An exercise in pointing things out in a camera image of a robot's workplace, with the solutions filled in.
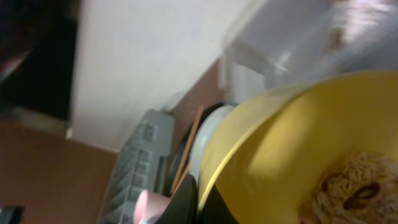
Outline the wooden chopstick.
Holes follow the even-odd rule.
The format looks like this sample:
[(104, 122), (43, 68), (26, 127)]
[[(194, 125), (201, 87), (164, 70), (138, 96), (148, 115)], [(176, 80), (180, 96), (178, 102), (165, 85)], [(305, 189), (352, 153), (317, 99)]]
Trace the wooden chopstick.
[(189, 173), (189, 164), (185, 167), (184, 171), (182, 172), (181, 176), (178, 178), (178, 181), (175, 185), (175, 187), (172, 188), (171, 191), (171, 196), (173, 197), (174, 194), (176, 193), (176, 191), (178, 190), (178, 188), (180, 187), (181, 183), (183, 182), (184, 178), (187, 176), (187, 174)]
[(200, 123), (201, 117), (203, 115), (203, 111), (204, 111), (204, 106), (203, 105), (199, 106), (198, 111), (195, 115), (195, 119), (193, 121), (191, 130), (190, 130), (190, 134), (187, 139), (187, 143), (185, 145), (185, 148), (184, 148), (181, 160), (180, 160), (180, 164), (178, 165), (178, 169), (177, 169), (172, 187), (170, 189), (170, 194), (171, 194), (172, 188), (175, 187), (175, 185), (178, 181), (178, 178), (181, 176), (185, 167), (189, 164), (189, 154), (191, 152), (192, 144), (195, 139), (195, 136), (196, 136), (196, 133), (197, 133), (197, 130), (199, 127), (199, 123)]

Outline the yellow bowl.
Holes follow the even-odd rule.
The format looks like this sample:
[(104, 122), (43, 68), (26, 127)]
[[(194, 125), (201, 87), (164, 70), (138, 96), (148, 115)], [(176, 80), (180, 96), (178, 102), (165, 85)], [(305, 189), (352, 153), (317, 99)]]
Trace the yellow bowl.
[(324, 173), (352, 150), (397, 158), (396, 72), (285, 86), (235, 107), (203, 155), (197, 209), (217, 189), (239, 223), (296, 223)]

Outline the grey plate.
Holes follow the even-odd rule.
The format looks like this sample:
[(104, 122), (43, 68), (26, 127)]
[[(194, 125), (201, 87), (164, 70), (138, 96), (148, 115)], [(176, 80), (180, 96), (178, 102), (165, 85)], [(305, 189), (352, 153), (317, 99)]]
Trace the grey plate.
[(198, 131), (193, 140), (189, 159), (189, 174), (192, 175), (196, 181), (199, 179), (200, 165), (208, 141), (222, 120), (224, 120), (232, 110), (234, 110), (234, 106), (217, 103), (203, 112), (203, 116), (200, 118)]

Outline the pink cup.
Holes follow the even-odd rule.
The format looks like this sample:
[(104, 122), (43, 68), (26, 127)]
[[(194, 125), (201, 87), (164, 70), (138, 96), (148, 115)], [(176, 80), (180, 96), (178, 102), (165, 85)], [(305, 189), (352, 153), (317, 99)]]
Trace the pink cup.
[(137, 199), (134, 209), (133, 224), (153, 224), (164, 213), (170, 198), (144, 190)]

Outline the food scraps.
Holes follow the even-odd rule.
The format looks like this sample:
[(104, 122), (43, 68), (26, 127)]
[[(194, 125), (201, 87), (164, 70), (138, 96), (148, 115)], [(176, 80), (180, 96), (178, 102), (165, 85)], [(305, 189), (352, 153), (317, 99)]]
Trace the food scraps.
[(302, 205), (299, 223), (397, 223), (397, 161), (355, 152), (332, 167)]

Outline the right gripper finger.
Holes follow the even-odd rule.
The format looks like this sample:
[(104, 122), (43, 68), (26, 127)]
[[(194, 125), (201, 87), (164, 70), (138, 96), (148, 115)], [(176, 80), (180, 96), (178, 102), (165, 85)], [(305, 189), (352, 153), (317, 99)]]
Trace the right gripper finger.
[(205, 202), (203, 210), (197, 211), (198, 189), (195, 178), (188, 174), (171, 198), (165, 211), (155, 224), (238, 224), (232, 216), (216, 187)]

